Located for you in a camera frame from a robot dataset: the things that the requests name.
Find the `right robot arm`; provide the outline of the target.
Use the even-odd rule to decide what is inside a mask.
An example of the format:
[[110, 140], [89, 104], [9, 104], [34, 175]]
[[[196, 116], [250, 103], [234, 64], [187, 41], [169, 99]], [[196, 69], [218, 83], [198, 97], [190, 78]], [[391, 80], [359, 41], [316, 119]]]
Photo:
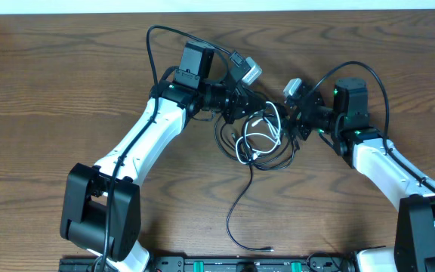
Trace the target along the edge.
[[421, 172], [369, 123], [366, 83], [335, 83], [332, 107], [301, 79], [288, 82], [285, 102], [294, 110], [293, 134], [305, 141], [312, 131], [331, 137], [328, 145], [351, 168], [365, 175], [398, 211], [392, 247], [353, 253], [345, 271], [435, 271], [435, 180]]

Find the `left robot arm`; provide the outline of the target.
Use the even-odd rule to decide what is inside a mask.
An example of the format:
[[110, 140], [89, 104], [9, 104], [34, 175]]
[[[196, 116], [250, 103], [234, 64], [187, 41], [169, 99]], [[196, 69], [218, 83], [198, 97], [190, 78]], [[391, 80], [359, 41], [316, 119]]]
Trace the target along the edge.
[[69, 172], [60, 235], [97, 257], [91, 271], [143, 271], [150, 259], [140, 245], [140, 189], [165, 147], [199, 111], [222, 113], [225, 122], [263, 110], [249, 86], [262, 70], [237, 52], [221, 57], [224, 76], [210, 80], [218, 48], [188, 41], [180, 64], [155, 80], [147, 106], [124, 138], [92, 166]]

